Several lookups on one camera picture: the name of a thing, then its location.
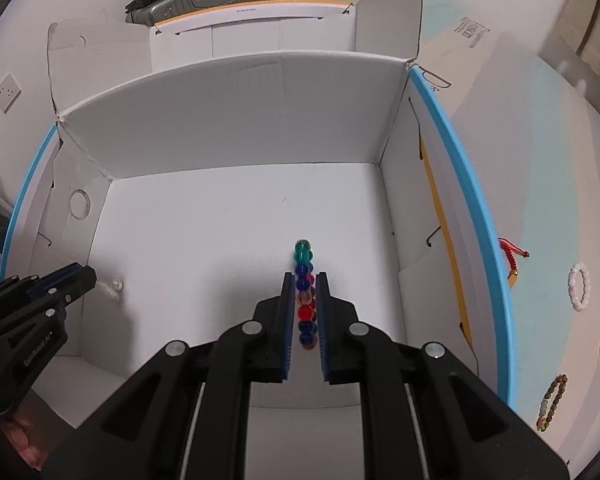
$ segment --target white bead bracelet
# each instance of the white bead bracelet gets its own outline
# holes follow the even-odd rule
[[[578,298],[576,291],[576,275],[578,273],[582,275],[582,282],[584,284],[581,298]],[[591,280],[589,278],[589,269],[587,269],[585,264],[575,264],[571,267],[571,272],[569,272],[569,298],[576,312],[580,312],[587,307],[590,292]]]

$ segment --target cardboard box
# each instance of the cardboard box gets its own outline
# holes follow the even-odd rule
[[[51,26],[58,122],[1,271],[75,260],[125,284],[119,301],[97,288],[69,307],[70,339],[34,388],[59,415],[80,424],[168,341],[208,342],[251,317],[303,237],[360,319],[443,342],[511,400],[506,274],[471,164],[414,65],[421,9],[258,2],[151,29]],[[361,476],[357,387],[325,386],[296,339],[290,381],[253,388],[248,476],[264,478],[268,417],[275,439],[330,446]],[[316,426],[297,428],[299,409]],[[347,438],[323,442],[341,418]]]

